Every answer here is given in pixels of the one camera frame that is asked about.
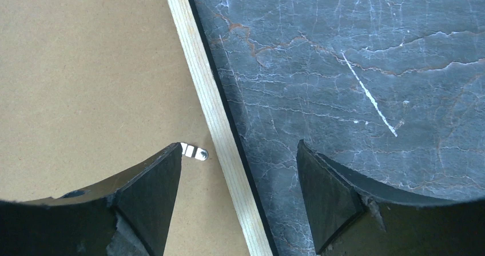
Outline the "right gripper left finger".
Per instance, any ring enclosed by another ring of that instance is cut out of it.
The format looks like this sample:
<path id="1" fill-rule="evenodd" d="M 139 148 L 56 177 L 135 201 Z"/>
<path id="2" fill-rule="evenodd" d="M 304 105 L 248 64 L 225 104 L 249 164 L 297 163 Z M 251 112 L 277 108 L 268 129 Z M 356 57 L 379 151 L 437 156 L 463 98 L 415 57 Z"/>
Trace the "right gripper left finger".
<path id="1" fill-rule="evenodd" d="M 2 255 L 163 255 L 182 147 L 59 198 L 1 201 Z"/>

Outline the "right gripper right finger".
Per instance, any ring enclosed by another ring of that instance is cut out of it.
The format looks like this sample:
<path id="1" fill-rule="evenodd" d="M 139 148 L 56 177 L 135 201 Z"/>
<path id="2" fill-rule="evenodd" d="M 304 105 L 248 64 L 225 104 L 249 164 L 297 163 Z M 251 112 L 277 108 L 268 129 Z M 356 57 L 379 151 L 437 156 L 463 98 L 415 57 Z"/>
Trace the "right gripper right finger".
<path id="1" fill-rule="evenodd" d="M 298 176 L 317 255 L 483 255 L 484 199 L 386 185 L 300 141 Z"/>

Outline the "wooden picture frame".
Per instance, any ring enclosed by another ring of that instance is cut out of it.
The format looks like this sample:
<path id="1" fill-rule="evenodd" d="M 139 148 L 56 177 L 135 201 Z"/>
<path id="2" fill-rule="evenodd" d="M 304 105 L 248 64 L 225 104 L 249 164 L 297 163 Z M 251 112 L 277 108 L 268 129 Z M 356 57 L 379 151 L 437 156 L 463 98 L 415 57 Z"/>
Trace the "wooden picture frame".
<path id="1" fill-rule="evenodd" d="M 167 0 L 250 255 L 277 255 L 194 0 Z"/>

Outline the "brown cardboard backing board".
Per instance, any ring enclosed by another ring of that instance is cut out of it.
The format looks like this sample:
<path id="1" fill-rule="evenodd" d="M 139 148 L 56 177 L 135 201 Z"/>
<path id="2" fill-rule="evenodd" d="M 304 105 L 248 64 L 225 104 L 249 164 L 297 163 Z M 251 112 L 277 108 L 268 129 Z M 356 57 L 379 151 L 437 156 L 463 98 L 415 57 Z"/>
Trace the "brown cardboard backing board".
<path id="1" fill-rule="evenodd" d="M 58 198 L 173 142 L 166 255 L 248 255 L 166 0 L 1 0 L 1 198 Z"/>

